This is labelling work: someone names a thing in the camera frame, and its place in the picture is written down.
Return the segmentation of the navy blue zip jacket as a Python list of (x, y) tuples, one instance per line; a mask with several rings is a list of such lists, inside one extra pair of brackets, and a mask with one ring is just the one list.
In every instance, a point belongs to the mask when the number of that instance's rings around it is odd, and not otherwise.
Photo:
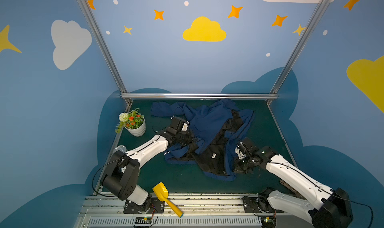
[(235, 148), (247, 137), (255, 118), (250, 109), (239, 109), (230, 99), (222, 99), (210, 106), (193, 108), (185, 102), (168, 104), (154, 102), (151, 115), (156, 117), (182, 116), (196, 143), (181, 147), (173, 145), (165, 151), (165, 161), (170, 164), (196, 164), (202, 172), (220, 181), (234, 181)]

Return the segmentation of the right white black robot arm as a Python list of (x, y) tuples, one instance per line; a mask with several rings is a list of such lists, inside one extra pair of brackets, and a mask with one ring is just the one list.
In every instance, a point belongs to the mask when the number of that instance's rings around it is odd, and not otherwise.
[(354, 219), (349, 195), (344, 190), (332, 188), (316, 181), (289, 163), (282, 155), (268, 146), (261, 149), (237, 145), (234, 171), (250, 173), (261, 167), (285, 182), (300, 197), (283, 194), (266, 188), (254, 201), (257, 211), (274, 213), (283, 211), (300, 218), (315, 228), (346, 228)]

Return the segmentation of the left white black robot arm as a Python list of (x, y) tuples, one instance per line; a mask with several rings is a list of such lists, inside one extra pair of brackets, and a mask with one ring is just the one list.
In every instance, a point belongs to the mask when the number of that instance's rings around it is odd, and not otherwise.
[(195, 142), (189, 130), (172, 134), (161, 131), (143, 145), (126, 152), (117, 150), (106, 164), (101, 175), (101, 185), (118, 199), (142, 206), (149, 193), (138, 185), (139, 171), (152, 158), (175, 144), (189, 145)]

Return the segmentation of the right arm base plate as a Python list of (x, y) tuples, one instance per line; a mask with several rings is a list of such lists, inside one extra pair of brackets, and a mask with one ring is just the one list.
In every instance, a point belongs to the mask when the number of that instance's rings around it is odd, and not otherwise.
[(268, 203), (266, 199), (259, 199), (259, 197), (243, 197), (243, 208), (245, 213), (252, 214), (274, 214), (274, 213), (284, 213), (281, 210), (273, 209)]

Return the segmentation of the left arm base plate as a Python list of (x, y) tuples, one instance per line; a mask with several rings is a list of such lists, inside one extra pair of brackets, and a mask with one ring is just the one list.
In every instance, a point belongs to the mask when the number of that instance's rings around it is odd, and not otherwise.
[(153, 212), (163, 214), (165, 202), (160, 201), (157, 197), (148, 196), (142, 205), (126, 200), (124, 206), (124, 214), (152, 214)]

